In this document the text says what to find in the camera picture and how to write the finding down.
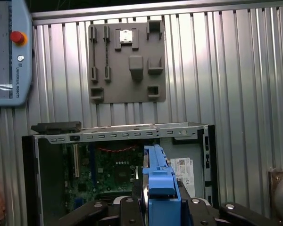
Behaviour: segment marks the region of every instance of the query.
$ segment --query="barcode label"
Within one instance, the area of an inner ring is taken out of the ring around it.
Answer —
[[[190,158],[171,159],[171,167],[176,175],[176,180],[181,181],[190,197],[195,197],[195,182],[193,160]]]

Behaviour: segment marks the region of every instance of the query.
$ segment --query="red button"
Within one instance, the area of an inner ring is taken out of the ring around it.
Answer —
[[[10,40],[16,44],[22,44],[25,41],[25,37],[21,32],[12,32],[10,34]]]

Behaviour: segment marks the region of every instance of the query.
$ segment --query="corrugated metal wall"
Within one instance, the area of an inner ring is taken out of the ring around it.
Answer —
[[[94,105],[88,94],[91,22],[38,25],[26,107],[0,108],[0,192],[8,225],[26,225],[21,137],[39,122],[84,127],[216,125],[220,198],[269,214],[267,171],[283,168],[283,7],[151,16],[166,32],[167,99]],[[147,17],[107,23],[146,22]]]

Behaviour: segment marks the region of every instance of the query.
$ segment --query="expansion slot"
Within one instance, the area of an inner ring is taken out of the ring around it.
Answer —
[[[79,145],[74,145],[74,160],[75,160],[75,177],[80,177],[80,155],[79,155]]]
[[[135,166],[135,179],[138,180],[138,166]]]

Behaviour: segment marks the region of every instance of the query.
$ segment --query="green circuit board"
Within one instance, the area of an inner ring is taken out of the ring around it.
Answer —
[[[143,153],[144,143],[136,141],[64,145],[66,211],[99,196],[130,193],[142,176]]]

